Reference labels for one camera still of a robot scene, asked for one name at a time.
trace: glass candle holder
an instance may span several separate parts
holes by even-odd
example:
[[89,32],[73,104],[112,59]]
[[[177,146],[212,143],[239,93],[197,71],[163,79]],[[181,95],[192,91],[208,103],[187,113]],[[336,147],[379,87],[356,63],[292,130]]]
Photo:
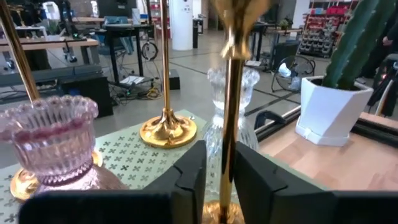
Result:
[[21,166],[35,175],[35,194],[48,190],[126,189],[94,165],[97,104],[82,96],[39,99],[0,114],[0,141],[14,145]]
[[[210,194],[218,195],[220,193],[221,151],[223,145],[226,65],[216,69],[209,69],[207,75],[211,84],[213,103],[216,109],[211,121],[207,122],[203,128],[203,139],[206,141],[207,148],[206,191]],[[244,67],[239,104],[238,141],[254,150],[259,147],[257,136],[254,132],[254,127],[244,117],[244,112],[251,101],[254,85],[259,80],[260,74],[256,70]],[[232,194],[233,196],[237,195],[235,186],[233,186]]]

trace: storage rack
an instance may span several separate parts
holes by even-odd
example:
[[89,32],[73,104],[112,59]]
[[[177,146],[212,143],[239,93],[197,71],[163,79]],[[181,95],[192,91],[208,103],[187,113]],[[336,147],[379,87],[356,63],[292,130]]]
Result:
[[298,53],[331,57],[358,2],[359,0],[312,1],[310,12],[303,15],[305,27]]
[[339,36],[342,15],[309,14],[298,52],[303,55],[329,58]]

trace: gold candlestick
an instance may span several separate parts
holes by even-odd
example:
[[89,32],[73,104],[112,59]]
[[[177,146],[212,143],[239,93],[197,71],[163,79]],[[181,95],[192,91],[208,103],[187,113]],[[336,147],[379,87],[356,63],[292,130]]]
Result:
[[[24,49],[19,42],[6,0],[0,0],[0,19],[2,29],[8,41],[8,45],[10,46],[11,53],[15,58],[19,75],[22,78],[27,95],[31,102],[37,100],[40,98],[40,95],[36,88],[36,82],[33,79],[32,71],[30,70]],[[93,159],[96,164],[99,166],[102,165],[102,155],[100,152],[94,151]],[[30,195],[35,192],[38,185],[39,182],[34,174],[21,169],[11,180],[11,194],[19,200],[27,200]]]
[[160,19],[162,21],[164,108],[161,116],[152,118],[144,123],[140,130],[140,135],[145,143],[153,147],[170,149],[190,143],[195,138],[197,126],[189,118],[175,116],[170,107],[167,0],[160,0]]
[[231,203],[241,82],[244,61],[251,58],[248,35],[257,18],[270,8],[271,0],[213,0],[213,4],[224,24],[226,45],[221,51],[221,56],[227,60],[227,74],[220,201],[205,203],[202,223],[244,223],[239,205]]

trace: black box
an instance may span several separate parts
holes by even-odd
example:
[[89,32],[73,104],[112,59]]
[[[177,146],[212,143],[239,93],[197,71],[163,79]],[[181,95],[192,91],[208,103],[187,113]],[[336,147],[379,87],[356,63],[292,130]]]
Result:
[[180,77],[176,69],[170,69],[170,90],[179,90],[180,89]]
[[112,99],[106,77],[61,80],[61,90],[66,95],[81,95],[98,104],[98,117],[113,115]]

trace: black fan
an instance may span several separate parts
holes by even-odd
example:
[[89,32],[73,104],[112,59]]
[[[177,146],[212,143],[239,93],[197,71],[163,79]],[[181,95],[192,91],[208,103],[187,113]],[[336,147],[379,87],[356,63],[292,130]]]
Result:
[[[301,79],[314,76],[315,62],[303,56],[293,55],[284,58],[277,68],[278,70],[272,73],[274,76],[271,83],[272,92],[280,90],[300,91]],[[281,89],[274,89],[275,80]]]

